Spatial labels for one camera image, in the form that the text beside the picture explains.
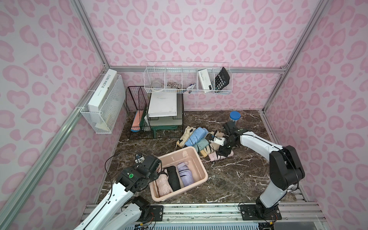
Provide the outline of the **pink umbrella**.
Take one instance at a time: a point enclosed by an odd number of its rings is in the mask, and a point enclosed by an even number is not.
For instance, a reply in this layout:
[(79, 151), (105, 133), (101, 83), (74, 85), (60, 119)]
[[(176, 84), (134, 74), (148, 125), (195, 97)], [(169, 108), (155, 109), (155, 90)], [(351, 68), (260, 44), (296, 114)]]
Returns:
[(159, 177), (155, 180), (155, 184), (158, 190), (159, 197), (168, 195), (173, 192), (172, 187), (169, 184), (169, 176), (165, 172), (160, 172)]

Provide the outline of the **black umbrella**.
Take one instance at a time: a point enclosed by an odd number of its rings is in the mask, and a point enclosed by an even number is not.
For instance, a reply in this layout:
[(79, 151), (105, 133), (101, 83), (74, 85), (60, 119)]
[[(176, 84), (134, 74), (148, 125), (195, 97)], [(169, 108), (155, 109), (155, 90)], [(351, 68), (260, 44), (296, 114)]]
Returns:
[(167, 174), (168, 174), (168, 182), (169, 182), (169, 185), (171, 186), (172, 190), (175, 192), (175, 191), (181, 189), (180, 180), (179, 180), (178, 174), (176, 172), (176, 167), (175, 166), (170, 166), (170, 167), (167, 167), (166, 170), (167, 170)]

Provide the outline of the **pink plastic storage box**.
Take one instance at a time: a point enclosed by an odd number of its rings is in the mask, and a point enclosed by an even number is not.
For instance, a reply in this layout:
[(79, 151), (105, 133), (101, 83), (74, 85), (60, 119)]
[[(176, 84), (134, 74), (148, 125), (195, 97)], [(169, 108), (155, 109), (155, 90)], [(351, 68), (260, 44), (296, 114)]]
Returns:
[[(198, 187), (204, 184), (208, 180), (208, 173), (194, 147), (185, 147), (183, 149), (160, 156), (158, 159), (162, 161), (162, 164), (158, 170), (159, 173), (160, 172), (167, 173), (167, 170), (166, 170), (167, 167), (170, 167), (170, 166), (176, 167), (176, 172), (180, 180), (181, 189), (175, 192), (172, 192), (168, 195), (159, 197), (155, 181), (150, 183), (149, 188), (151, 192), (151, 197), (156, 202), (166, 201), (170, 198), (181, 195), (195, 187)], [(185, 163), (186, 165), (188, 165), (189, 169), (191, 170), (193, 174), (193, 178), (195, 180), (195, 182), (192, 185), (184, 187), (182, 180), (180, 179), (178, 169), (177, 169), (177, 165), (179, 163)]]

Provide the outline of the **purple umbrella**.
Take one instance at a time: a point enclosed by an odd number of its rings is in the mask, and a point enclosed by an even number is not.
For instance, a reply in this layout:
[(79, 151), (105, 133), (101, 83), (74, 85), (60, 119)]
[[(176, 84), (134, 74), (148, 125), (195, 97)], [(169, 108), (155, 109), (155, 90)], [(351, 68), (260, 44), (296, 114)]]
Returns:
[(179, 176), (180, 176), (180, 179), (182, 180), (184, 187), (192, 185), (195, 182), (193, 178), (193, 174), (191, 170), (189, 169), (188, 165), (186, 165), (185, 163), (179, 163), (177, 165), (177, 169), (178, 169)]

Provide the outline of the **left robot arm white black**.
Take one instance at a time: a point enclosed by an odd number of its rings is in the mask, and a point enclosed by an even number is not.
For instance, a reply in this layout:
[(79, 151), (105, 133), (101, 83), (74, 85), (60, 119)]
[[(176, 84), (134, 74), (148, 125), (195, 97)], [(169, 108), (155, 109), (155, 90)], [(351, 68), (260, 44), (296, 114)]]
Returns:
[(153, 155), (137, 154), (135, 163), (121, 171), (108, 194), (75, 229), (124, 230), (138, 220), (147, 221), (153, 216), (150, 203), (134, 195), (158, 179), (161, 165), (162, 161)]

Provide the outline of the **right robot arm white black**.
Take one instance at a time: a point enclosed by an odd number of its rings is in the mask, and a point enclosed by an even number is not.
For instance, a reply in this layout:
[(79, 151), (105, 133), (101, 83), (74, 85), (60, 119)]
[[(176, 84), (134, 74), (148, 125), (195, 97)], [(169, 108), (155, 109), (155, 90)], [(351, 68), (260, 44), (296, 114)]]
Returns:
[(236, 127), (229, 121), (223, 125), (225, 137), (220, 141), (218, 155), (227, 157), (233, 147), (245, 146), (269, 162), (270, 183), (265, 191), (244, 211), (251, 217), (268, 220), (276, 218), (278, 203), (288, 190), (305, 177), (301, 160), (294, 147), (281, 146), (256, 135), (252, 131)]

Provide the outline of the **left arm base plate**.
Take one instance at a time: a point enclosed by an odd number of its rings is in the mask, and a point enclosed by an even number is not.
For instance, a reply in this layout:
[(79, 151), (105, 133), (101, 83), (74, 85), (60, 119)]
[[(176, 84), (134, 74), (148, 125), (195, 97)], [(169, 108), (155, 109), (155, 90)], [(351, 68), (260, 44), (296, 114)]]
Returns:
[(137, 204), (130, 204), (127, 206), (123, 214), (123, 220), (130, 220), (133, 222), (160, 222), (163, 221), (164, 206), (150, 205), (140, 208)]

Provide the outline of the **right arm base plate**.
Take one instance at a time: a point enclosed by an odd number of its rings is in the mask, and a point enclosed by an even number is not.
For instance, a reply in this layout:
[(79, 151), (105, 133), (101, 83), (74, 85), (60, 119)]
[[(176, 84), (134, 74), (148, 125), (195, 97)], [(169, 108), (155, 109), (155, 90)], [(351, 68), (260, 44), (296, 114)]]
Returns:
[(238, 205), (238, 210), (241, 213), (242, 220), (252, 220), (252, 221), (282, 220), (282, 215), (278, 208), (278, 205), (274, 205), (271, 208), (264, 208), (261, 203), (260, 204), (240, 203)]

